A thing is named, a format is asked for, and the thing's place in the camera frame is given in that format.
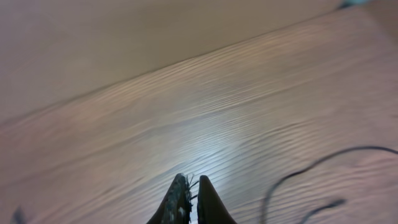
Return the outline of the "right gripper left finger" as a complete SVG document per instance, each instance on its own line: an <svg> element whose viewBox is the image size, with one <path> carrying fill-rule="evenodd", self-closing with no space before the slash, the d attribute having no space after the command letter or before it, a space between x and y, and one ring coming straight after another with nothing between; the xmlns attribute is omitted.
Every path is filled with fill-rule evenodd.
<svg viewBox="0 0 398 224"><path fill-rule="evenodd" d="M192 195L191 187L197 183L191 185L187 175L178 173L147 224L190 224L192 200L197 197Z"/></svg>

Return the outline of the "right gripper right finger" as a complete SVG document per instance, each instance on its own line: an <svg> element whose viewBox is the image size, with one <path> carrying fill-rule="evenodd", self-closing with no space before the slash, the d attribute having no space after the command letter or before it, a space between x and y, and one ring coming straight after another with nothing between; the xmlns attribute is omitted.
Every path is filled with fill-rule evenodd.
<svg viewBox="0 0 398 224"><path fill-rule="evenodd" d="M197 199L198 224L236 224L206 175L200 176Z"/></svg>

